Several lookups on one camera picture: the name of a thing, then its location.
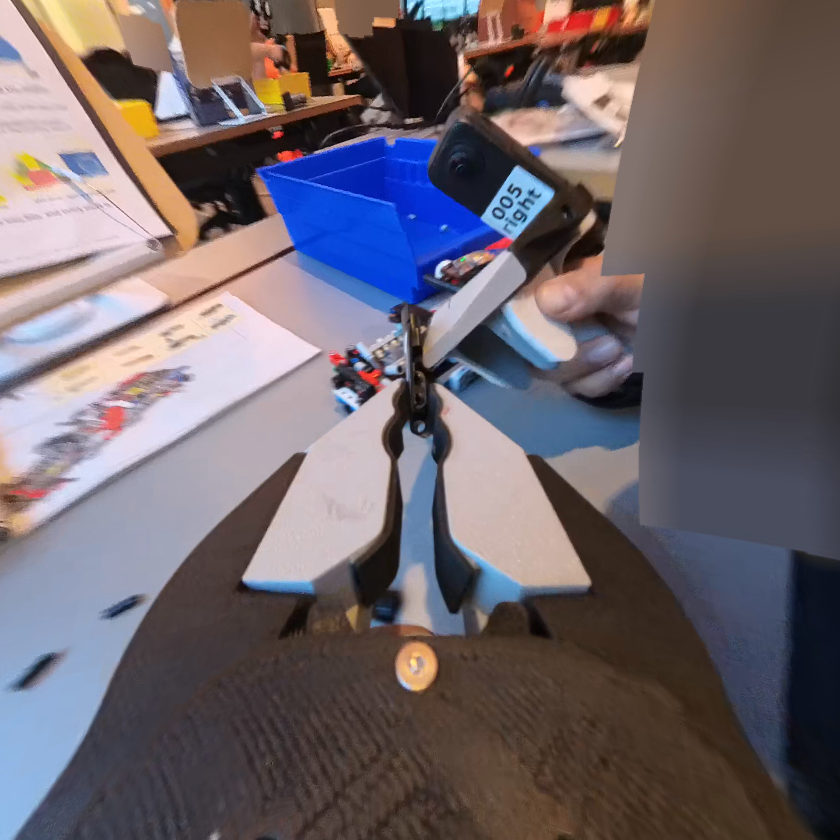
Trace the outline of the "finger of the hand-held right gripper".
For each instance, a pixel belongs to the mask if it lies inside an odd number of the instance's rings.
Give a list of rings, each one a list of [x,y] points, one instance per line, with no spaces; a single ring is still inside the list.
[[[423,338],[423,367],[432,370],[447,359],[526,279],[527,271],[514,254],[496,257],[432,314]]]
[[[477,327],[447,356],[486,382],[507,389],[528,389],[529,364],[489,327]]]

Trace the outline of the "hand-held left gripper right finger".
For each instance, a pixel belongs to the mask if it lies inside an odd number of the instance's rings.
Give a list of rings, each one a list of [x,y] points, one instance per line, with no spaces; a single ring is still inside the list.
[[[434,567],[448,611],[587,593],[592,579],[534,459],[444,387],[429,398]]]

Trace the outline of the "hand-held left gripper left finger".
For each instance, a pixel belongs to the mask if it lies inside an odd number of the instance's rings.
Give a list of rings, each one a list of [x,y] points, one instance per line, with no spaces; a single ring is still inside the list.
[[[399,567],[404,383],[388,385],[302,455],[241,582],[371,606]]]

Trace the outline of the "small black toy brick assembly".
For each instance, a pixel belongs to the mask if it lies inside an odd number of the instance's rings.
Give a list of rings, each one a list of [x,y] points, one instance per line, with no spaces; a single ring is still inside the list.
[[[429,373],[424,363],[424,347],[432,313],[405,303],[400,307],[399,315],[402,327],[403,377],[408,400],[407,422],[414,435],[427,438],[433,432],[434,421],[429,407]]]

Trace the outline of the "grey desk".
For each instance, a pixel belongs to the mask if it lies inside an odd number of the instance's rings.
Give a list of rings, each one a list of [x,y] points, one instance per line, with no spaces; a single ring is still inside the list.
[[[229,291],[322,350],[385,332],[395,299],[291,251],[277,217],[166,269],[176,298],[227,272]],[[339,420],[328,365],[310,360],[229,413],[2,548],[2,838],[14,838],[95,717],[137,627],[181,562],[286,460]],[[472,385],[465,402],[540,455],[664,573],[699,631],[775,782],[786,786],[784,694],[790,555],[766,545],[649,531],[637,513],[638,411],[593,408],[534,382]],[[112,621],[126,596],[146,601]],[[66,650],[36,687],[7,689],[34,659]]]

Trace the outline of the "person's right hand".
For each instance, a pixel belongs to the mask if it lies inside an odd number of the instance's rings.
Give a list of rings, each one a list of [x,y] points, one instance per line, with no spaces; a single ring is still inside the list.
[[[644,275],[605,276],[602,257],[579,261],[573,269],[546,279],[535,301],[548,319],[574,326],[595,322],[600,332],[576,339],[571,360],[553,378],[585,403],[603,402],[619,393],[634,372],[634,343]]]

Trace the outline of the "colourful toy brick part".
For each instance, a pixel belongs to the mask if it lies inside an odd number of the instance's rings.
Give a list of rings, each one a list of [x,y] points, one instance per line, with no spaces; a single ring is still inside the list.
[[[424,281],[439,291],[456,292],[466,286],[500,254],[501,248],[483,248],[461,257],[444,259],[423,276]]]

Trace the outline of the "toy brick car model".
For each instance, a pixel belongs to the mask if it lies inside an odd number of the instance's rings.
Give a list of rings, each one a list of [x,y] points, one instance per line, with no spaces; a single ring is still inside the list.
[[[401,324],[396,322],[391,332],[372,343],[358,342],[343,351],[331,352],[329,362],[332,394],[336,402],[349,413],[359,410],[386,387],[405,382]],[[428,394],[435,383],[458,393],[477,378],[465,367],[446,359],[427,372]]]

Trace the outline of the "blue plastic bin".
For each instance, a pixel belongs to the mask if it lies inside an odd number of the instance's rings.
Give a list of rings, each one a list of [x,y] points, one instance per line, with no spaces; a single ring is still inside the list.
[[[553,195],[515,166],[475,215],[429,180],[435,146],[380,137],[257,173],[298,252],[417,304],[438,293],[427,278],[439,264],[515,239]]]

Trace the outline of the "toy brick instruction booklet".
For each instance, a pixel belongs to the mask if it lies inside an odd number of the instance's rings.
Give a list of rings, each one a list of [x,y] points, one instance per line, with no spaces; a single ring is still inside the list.
[[[320,348],[225,292],[2,396],[2,543],[25,535]]]

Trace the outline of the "yellow bin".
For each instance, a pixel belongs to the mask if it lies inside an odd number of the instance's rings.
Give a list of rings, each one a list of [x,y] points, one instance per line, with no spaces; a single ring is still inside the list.
[[[154,108],[143,99],[118,99],[114,105],[131,129],[144,141],[160,135],[160,127],[154,115]]]
[[[257,99],[267,109],[284,109],[287,98],[290,98],[292,105],[297,107],[307,102],[312,96],[310,76],[305,71],[256,78],[253,80],[253,89]]]

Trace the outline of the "wooden background table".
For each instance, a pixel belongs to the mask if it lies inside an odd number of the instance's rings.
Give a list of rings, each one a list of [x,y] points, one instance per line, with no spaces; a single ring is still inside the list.
[[[291,111],[274,110],[245,122],[224,122],[201,127],[189,119],[165,124],[158,135],[145,141],[156,159],[181,152],[194,151],[209,145],[237,140],[259,132],[273,133],[294,123],[303,123],[337,112],[345,112],[365,105],[358,95],[313,97],[306,104]]]

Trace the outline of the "clear acrylic stand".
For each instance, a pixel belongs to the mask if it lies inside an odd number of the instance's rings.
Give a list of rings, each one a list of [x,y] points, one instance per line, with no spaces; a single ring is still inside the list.
[[[188,105],[201,128],[239,126],[265,118],[268,111],[242,77],[214,79],[209,87],[190,86]]]

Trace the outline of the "printed instruction sheet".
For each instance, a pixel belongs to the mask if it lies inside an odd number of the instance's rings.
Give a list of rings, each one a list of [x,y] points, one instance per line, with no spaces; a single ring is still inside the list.
[[[1,7],[2,277],[170,237],[35,21]]]

